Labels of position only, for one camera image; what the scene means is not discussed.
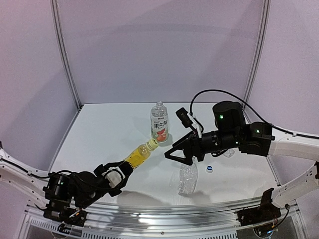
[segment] yellow bottle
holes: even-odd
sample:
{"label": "yellow bottle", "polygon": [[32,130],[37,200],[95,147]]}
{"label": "yellow bottle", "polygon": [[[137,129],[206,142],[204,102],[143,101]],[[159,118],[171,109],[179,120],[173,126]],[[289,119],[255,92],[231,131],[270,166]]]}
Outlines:
{"label": "yellow bottle", "polygon": [[155,139],[150,139],[145,144],[140,145],[135,149],[125,161],[130,164],[133,169],[139,167],[145,160],[147,160],[150,154],[159,146]]}

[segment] yellow bottle cap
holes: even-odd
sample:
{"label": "yellow bottle cap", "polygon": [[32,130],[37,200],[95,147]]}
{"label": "yellow bottle cap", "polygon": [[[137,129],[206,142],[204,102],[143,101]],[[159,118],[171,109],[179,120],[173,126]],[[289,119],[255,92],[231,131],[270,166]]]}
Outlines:
{"label": "yellow bottle cap", "polygon": [[158,146],[158,142],[151,138],[146,144],[145,144],[146,148],[149,150],[149,151],[154,151]]}

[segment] white wall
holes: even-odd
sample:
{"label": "white wall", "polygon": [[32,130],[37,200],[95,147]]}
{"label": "white wall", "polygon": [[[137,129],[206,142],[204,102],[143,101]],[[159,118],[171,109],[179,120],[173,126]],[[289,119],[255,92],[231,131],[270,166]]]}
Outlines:
{"label": "white wall", "polygon": [[[61,0],[83,103],[189,102],[203,89],[244,96],[262,0]],[[200,101],[227,99],[207,94]]]}
{"label": "white wall", "polygon": [[[273,0],[256,82],[249,103],[266,120],[319,133],[319,1]],[[274,157],[281,183],[313,162]],[[311,239],[319,238],[319,191],[298,205]]]}
{"label": "white wall", "polygon": [[[0,140],[48,169],[76,108],[63,72],[50,1],[0,2]],[[0,184],[0,238],[12,239],[27,198]]]}

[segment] white label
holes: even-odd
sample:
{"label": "white label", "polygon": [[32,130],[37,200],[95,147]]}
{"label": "white label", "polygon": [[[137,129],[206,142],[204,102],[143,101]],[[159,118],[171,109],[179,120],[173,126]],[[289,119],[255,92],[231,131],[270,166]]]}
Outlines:
{"label": "white label", "polygon": [[163,142],[168,137],[168,116],[154,117],[151,115],[152,137]]}

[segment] white table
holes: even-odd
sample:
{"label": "white table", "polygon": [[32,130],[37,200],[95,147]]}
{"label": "white table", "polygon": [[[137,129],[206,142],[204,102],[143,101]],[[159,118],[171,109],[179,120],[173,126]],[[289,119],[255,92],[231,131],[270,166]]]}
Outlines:
{"label": "white table", "polygon": [[[88,104],[72,126],[52,169],[59,171],[91,171],[108,162],[127,157],[140,144],[149,140],[150,110],[155,103]],[[165,103],[170,123],[170,144],[189,132],[175,115],[189,103]],[[212,107],[214,104],[194,104],[194,114],[202,122],[205,132],[216,130]],[[166,159],[169,143],[161,145],[151,157],[130,176],[123,193],[99,202],[119,205],[202,205],[249,199],[261,196],[263,191],[276,187],[275,178],[266,158],[241,154],[213,158],[206,155],[197,163],[198,182],[194,194],[178,195],[180,163]],[[213,173],[205,171],[207,165]]]}

